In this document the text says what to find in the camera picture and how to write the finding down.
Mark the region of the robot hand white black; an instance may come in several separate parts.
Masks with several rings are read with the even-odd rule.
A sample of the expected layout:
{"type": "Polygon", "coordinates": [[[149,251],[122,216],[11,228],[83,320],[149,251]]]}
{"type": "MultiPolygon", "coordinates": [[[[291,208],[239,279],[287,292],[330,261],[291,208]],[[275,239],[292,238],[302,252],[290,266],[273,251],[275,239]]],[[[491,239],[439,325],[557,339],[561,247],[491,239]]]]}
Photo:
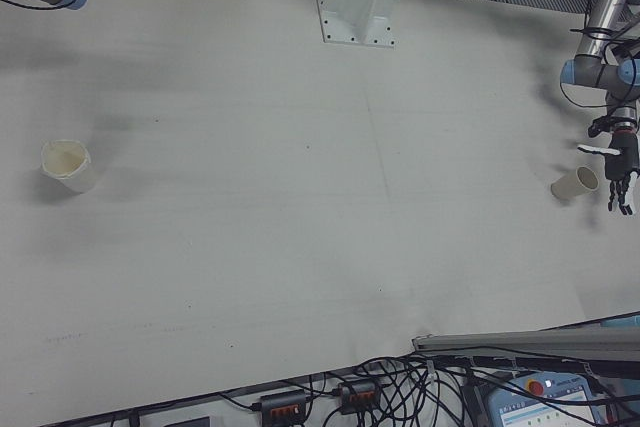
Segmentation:
{"type": "Polygon", "coordinates": [[[612,134],[608,148],[590,147],[589,151],[605,159],[605,178],[609,181],[608,209],[618,209],[633,216],[634,190],[639,180],[639,138],[634,131],[619,130],[612,134]]]}

